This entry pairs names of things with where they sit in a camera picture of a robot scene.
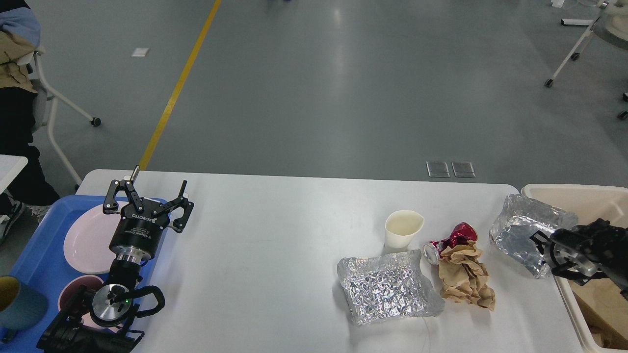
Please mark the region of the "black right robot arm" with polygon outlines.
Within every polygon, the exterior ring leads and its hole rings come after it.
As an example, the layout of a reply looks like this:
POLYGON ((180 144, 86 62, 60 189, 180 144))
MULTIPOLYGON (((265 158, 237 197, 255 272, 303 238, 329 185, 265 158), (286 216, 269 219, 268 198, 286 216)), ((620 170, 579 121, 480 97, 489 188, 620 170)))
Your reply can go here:
POLYGON ((628 297, 627 229, 601 218, 586 225, 560 228, 529 238, 549 265, 551 274, 584 286, 594 279, 609 279, 628 297))

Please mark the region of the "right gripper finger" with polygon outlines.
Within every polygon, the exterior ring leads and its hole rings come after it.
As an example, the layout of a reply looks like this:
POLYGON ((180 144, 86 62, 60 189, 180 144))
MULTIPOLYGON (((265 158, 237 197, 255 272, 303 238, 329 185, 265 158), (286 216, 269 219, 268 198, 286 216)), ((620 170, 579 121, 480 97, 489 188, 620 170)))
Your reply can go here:
POLYGON ((541 255, 552 255, 554 253, 555 241, 550 235, 546 235, 542 231, 536 231, 529 239, 534 243, 541 255))

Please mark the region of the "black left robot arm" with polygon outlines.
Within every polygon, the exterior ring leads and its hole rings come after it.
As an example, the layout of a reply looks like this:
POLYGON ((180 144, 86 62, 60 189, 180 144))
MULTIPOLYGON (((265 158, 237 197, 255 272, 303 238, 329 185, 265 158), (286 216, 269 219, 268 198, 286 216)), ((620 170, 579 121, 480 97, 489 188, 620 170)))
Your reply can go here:
POLYGON ((155 259, 167 228, 181 233, 194 208, 186 196, 187 181, 168 202, 142 197, 129 179, 113 179, 103 202, 105 215, 120 219, 108 248, 115 258, 98 290, 81 285, 47 326, 37 343, 45 353, 130 353, 144 337, 133 330, 135 319, 159 313, 166 301, 161 289, 141 286, 140 272, 155 259))

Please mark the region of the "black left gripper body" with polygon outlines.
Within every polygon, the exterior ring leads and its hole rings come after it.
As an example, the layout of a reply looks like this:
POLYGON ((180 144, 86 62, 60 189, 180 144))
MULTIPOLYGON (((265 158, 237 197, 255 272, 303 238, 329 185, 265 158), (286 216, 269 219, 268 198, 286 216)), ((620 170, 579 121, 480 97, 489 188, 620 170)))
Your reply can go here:
POLYGON ((163 231, 169 223, 167 214, 153 217, 150 211, 148 215, 143 215, 134 208, 123 208, 108 248, 117 260, 132 263, 149 261, 155 257, 163 231))

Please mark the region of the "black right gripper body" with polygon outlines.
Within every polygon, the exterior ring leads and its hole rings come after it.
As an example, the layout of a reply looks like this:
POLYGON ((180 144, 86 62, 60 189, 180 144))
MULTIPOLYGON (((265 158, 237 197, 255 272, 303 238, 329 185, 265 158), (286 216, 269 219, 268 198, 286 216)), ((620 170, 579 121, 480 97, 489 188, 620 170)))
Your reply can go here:
POLYGON ((581 254, 575 248, 561 244, 552 234, 545 242, 545 262, 551 274, 585 285, 594 279, 606 278, 601 267, 581 254))

